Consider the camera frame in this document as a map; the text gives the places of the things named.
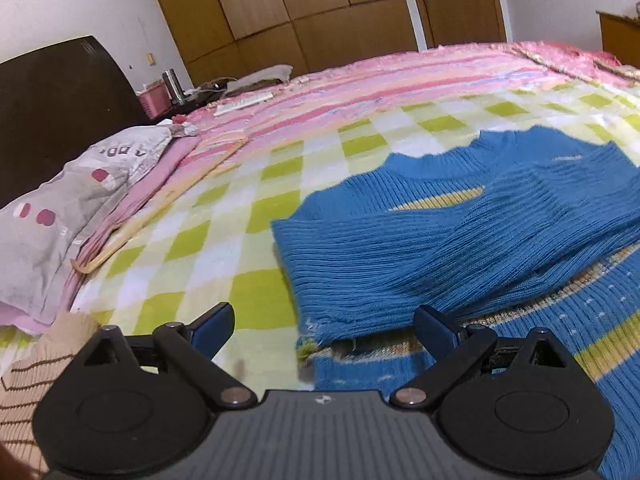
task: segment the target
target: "folded cloth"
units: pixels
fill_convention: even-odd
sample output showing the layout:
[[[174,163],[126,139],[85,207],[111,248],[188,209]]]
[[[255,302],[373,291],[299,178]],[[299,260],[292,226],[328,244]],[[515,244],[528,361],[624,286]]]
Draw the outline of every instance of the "folded cloth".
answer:
[[[409,186],[387,178],[383,166],[312,195],[310,214],[303,203],[290,219],[275,221],[300,311],[300,344],[408,326],[421,303],[457,319],[492,314],[560,287],[637,240],[640,179],[628,158],[613,143],[537,133],[538,142],[536,131],[524,134],[519,149],[512,132],[503,134],[502,151],[489,163],[485,148],[500,144],[500,134],[481,136],[481,156],[472,144],[445,161],[414,159],[404,170],[431,174]],[[447,201],[453,205],[442,207]],[[370,212],[381,208],[391,210]],[[343,219],[296,219],[321,214]]]
[[[175,139],[155,168],[136,183],[126,197],[118,204],[107,218],[98,226],[94,234],[85,242],[76,258],[80,265],[87,264],[105,245],[111,233],[119,229],[129,218],[158,192],[174,172],[180,162],[189,155],[200,142],[199,137],[181,137]],[[72,269],[64,283],[60,299],[60,310],[68,310],[82,285],[85,274]]]
[[[0,443],[40,474],[48,468],[33,437],[33,412],[97,329],[87,314],[61,313],[31,354],[13,363],[0,378]]]

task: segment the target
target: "dark brown headboard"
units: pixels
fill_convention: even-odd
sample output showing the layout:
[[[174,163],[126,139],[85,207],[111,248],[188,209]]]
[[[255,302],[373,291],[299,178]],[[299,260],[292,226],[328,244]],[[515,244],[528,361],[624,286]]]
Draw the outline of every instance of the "dark brown headboard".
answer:
[[[0,207],[137,124],[148,124],[138,98],[93,36],[0,63]]]

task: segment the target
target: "beige knit fabric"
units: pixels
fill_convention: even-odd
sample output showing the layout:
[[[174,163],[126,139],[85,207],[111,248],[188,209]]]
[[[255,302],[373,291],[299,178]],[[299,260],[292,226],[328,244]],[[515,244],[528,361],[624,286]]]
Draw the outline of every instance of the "beige knit fabric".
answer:
[[[0,442],[38,473],[48,468],[33,438],[33,412],[97,329],[98,324],[86,314],[59,314],[30,356],[13,363],[0,378]]]

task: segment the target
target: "wooden wardrobe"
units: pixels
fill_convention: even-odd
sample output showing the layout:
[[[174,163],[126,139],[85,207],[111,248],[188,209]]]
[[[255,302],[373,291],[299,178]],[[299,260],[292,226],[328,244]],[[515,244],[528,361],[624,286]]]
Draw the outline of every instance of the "wooden wardrobe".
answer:
[[[474,1],[456,1],[469,10],[467,19],[476,22],[476,13],[471,12]],[[220,76],[241,77],[279,63],[292,65],[292,75],[296,76],[369,57],[417,50],[406,0],[159,2],[196,85]],[[417,0],[430,46],[450,43],[456,36],[440,32],[443,20],[447,20],[448,2],[453,0]],[[447,41],[431,33],[426,4],[431,4],[442,17],[434,22],[434,32]],[[470,28],[465,27],[463,18],[455,23],[458,30]]]

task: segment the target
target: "red dot pattern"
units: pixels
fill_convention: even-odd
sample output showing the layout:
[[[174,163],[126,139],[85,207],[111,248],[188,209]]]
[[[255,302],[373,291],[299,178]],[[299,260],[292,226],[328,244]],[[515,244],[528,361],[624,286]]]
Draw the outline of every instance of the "red dot pattern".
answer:
[[[28,202],[23,204],[22,211],[20,211],[20,218],[27,218],[30,211],[31,211],[31,204]]]
[[[103,168],[98,168],[97,170],[93,171],[91,176],[94,178],[94,180],[98,182],[102,182],[105,178],[109,176],[109,172],[107,170],[104,170]]]
[[[52,226],[55,221],[56,221],[56,214],[49,209],[41,210],[38,213],[38,216],[36,216],[36,223],[47,226],[47,227]]]

